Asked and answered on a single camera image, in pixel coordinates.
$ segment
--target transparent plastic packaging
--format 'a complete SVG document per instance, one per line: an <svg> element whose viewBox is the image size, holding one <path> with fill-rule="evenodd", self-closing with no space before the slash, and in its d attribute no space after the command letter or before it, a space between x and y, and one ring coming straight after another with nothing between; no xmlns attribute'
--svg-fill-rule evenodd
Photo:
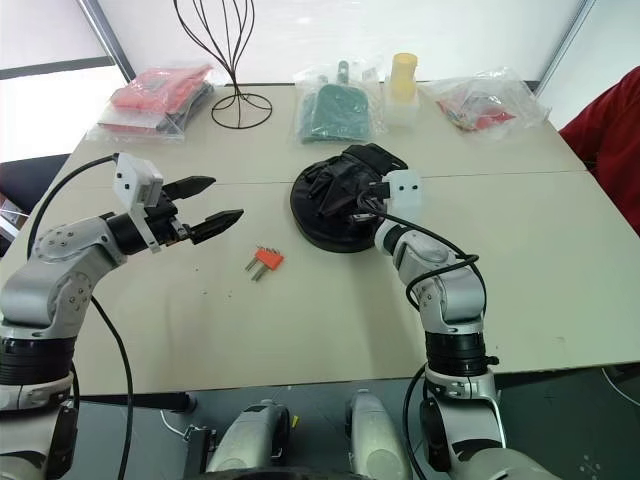
<svg viewBox="0 0 640 480"><path fill-rule="evenodd" d="M540 125L550 112L507 67L429 82L426 91L456 127L490 139Z"/></svg>
<svg viewBox="0 0 640 480"><path fill-rule="evenodd" d="M296 74L298 140L366 142L383 133L379 80L378 64L364 61L341 60Z"/></svg>
<svg viewBox="0 0 640 480"><path fill-rule="evenodd" d="M151 68L116 90L88 140L181 142L213 93L212 67Z"/></svg>

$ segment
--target red item in plastic bag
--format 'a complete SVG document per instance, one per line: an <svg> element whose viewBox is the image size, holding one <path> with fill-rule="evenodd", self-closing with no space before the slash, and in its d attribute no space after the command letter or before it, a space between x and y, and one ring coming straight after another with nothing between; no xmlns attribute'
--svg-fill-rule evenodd
<svg viewBox="0 0 640 480"><path fill-rule="evenodd" d="M129 85L115 91L116 108L145 112L176 113L202 85L210 65L196 68L150 68Z"/></svg>

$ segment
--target black wire stand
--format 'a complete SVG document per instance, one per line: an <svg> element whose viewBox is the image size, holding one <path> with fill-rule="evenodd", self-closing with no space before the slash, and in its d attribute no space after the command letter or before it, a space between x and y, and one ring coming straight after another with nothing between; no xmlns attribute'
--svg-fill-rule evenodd
<svg viewBox="0 0 640 480"><path fill-rule="evenodd" d="M204 0L192 0L191 4L195 10L196 16L199 20L200 26L206 33L208 40L211 41L212 48L207 46L208 40L205 38L202 40L199 38L189 25L185 22L180 8L178 7L178 0L173 0L173 6L178 16L180 25L186 32L187 36L193 40L193 42L200 48L208 52L216 61L222 66L231 78L231 85L233 86L233 93L218 100L211 108L211 119L220 125L221 127L231 128L234 130L245 130L248 128L257 127L269 120L273 113L273 105L271 101L257 93L245 93L240 90L238 85L236 69L240 58L244 53L244 50L253 33L253 26L255 24L255 6L253 0L244 0L242 5L238 5L237 0L219 0L221 13L224 18L224 30L226 38L226 51L224 51L225 44L222 44L223 48L220 48L220 44L216 41L216 38L212 32L212 28L209 24L209 18L204 8ZM233 11L231 19L227 15L227 4L233 5ZM237 32L233 33L229 30L231 22L237 21Z"/></svg>

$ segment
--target table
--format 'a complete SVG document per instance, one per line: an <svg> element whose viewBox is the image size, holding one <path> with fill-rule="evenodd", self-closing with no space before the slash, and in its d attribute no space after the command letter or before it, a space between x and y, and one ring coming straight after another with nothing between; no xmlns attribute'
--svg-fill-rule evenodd
<svg viewBox="0 0 640 480"><path fill-rule="evenodd" d="M259 92L274 102L273 124L283 123L282 111L293 107L285 93L293 94L292 89ZM488 353L501 359L496 371L638 360L640 240L593 177L548 125L527 132L521 148L515 140L476 145L478 160L470 161L464 156L470 147L442 120L437 111L425 109L421 122L442 135L424 142L424 148L445 152L450 143L456 152L451 161L427 151L415 158L400 155L389 147L397 142L393 134L380 144L424 176L423 224L480 255L488 289L485 340ZM413 374L424 361L424 334L388 257L375 250L351 255L319 250L302 238L289 211L291 179L318 159L311 158L316 153L326 157L342 147L306 151L285 140L278 143L258 128L245 132L254 136L250 147L237 143L244 153L236 163L207 163L208 148L198 147L206 144L200 133L208 129L221 139L219 150L228 152L233 142L225 143L227 137L241 133L215 127L206 112L192 126L187 144L167 149L173 153L159 147L127 150L146 152L167 182L225 173L219 175L225 182L179 202L183 222L194 224L230 208L246 213L204 244L184 242L158 255L131 257L98 285L95 294L127 346L136 392ZM264 126L265 132L274 129L271 123ZM255 156L245 156L260 150L257 138L263 139L262 150L268 146L275 173ZM402 147L405 152L413 148ZM180 148L183 154L176 158ZM111 150L82 142L65 169ZM301 154L294 158L294 151ZM255 169L246 168L251 162ZM44 225L120 211L111 175L112 167L101 166L78 177L52 203ZM25 243L23 232L0 263L1 284L22 263ZM286 260L254 283L244 266L258 243L279 248ZM125 390L117 349L91 309L77 342L76 364L83 394Z"/></svg>

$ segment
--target plastic bag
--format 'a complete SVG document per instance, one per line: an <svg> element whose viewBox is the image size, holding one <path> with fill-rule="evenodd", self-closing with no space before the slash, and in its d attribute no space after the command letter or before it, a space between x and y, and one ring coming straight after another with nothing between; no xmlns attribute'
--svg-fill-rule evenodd
<svg viewBox="0 0 640 480"><path fill-rule="evenodd" d="M341 60L296 74L297 138L302 143L366 142L384 132L378 72L375 63Z"/></svg>
<svg viewBox="0 0 640 480"><path fill-rule="evenodd" d="M211 65L151 68L114 92L88 140L180 142L213 93Z"/></svg>
<svg viewBox="0 0 640 480"><path fill-rule="evenodd" d="M492 139L540 125L550 112L506 67L473 77L429 82L426 91L456 127L482 132Z"/></svg>

